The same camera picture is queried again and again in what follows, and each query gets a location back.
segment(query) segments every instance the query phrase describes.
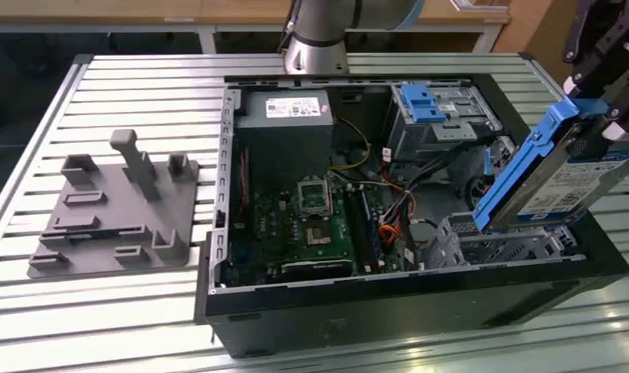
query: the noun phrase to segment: sticker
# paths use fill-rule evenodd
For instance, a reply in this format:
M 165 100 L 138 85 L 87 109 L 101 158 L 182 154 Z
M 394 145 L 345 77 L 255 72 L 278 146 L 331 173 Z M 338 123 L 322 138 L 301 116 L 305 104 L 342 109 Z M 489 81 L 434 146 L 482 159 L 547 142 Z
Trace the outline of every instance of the sticker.
M 521 209 L 519 220 L 559 218 L 599 186 L 602 175 L 629 160 L 629 150 L 607 152 L 598 162 L 569 160 Z
M 267 99 L 265 116 L 267 118 L 319 117 L 318 97 Z
M 189 18 L 189 17 L 166 17 L 165 22 L 193 22 L 193 18 Z
M 454 105 L 438 105 L 438 108 L 441 111 L 457 111 L 457 108 L 454 107 Z
M 403 248 L 403 256 L 406 257 L 406 260 L 415 264 L 415 255 L 413 254 L 413 251 L 410 251 L 410 249 L 407 248 Z
M 391 162 L 391 161 L 393 161 L 393 149 L 383 148 L 383 162 Z

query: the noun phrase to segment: power supply label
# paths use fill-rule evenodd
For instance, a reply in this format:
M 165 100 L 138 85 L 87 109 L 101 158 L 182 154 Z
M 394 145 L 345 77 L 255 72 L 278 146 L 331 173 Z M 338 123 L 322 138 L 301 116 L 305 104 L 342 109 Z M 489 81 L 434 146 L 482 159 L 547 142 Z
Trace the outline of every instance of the power supply label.
M 318 97 L 267 99 L 265 116 L 267 118 L 319 117 Z
M 558 219 L 599 186 L 602 175 L 629 160 L 629 150 L 607 152 L 595 162 L 567 160 L 530 198 L 517 218 L 519 220 Z

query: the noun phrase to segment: yellow cable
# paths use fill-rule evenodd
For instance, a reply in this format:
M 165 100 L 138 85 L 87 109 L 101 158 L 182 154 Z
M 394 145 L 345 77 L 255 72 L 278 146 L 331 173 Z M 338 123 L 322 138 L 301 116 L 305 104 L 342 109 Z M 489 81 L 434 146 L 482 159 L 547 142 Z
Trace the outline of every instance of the yellow cable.
M 351 165 L 331 166 L 330 169 L 335 169 L 335 170 L 354 169 L 357 166 L 361 166 L 362 164 L 365 164 L 366 160 L 369 159 L 371 144 L 369 143 L 369 140 L 366 140 L 366 136 L 365 134 L 362 134 L 362 131 L 359 131 L 359 128 L 357 128 L 355 125 L 350 121 L 345 120 L 343 118 L 337 118 L 337 120 L 347 124 L 353 128 L 353 130 L 359 134 L 359 136 L 362 136 L 366 150 L 365 150 L 365 158 L 362 158 L 362 160 L 358 163 L 353 163 Z

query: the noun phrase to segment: blue plastic latch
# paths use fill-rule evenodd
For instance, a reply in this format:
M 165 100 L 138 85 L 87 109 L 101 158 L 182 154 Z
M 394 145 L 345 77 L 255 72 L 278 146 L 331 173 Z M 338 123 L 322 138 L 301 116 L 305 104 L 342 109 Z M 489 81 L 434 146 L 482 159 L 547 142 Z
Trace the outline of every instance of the blue plastic latch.
M 411 111 L 411 118 L 415 123 L 446 121 L 447 116 L 438 110 L 438 104 L 426 84 L 403 84 L 401 86 L 401 97 Z

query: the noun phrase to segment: blue drive bracket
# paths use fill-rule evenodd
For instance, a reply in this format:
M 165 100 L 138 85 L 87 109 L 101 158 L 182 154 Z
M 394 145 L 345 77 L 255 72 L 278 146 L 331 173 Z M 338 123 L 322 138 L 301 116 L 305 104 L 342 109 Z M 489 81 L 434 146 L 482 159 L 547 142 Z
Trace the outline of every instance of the blue drive bracket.
M 438 103 L 429 92 L 429 86 L 421 83 L 403 84 L 401 86 L 403 104 L 411 111 L 415 123 L 445 122 L 447 116 L 438 110 Z
M 479 231 L 491 223 L 491 215 L 501 205 L 505 196 L 513 188 L 518 187 L 517 183 L 522 175 L 531 170 L 535 161 L 539 158 L 545 158 L 555 148 L 553 137 L 562 123 L 575 117 L 582 119 L 597 117 L 605 114 L 606 110 L 607 104 L 601 99 L 573 100 L 567 96 L 549 108 L 538 126 L 526 137 L 523 145 L 505 171 L 497 177 L 486 195 L 477 202 L 473 218 Z

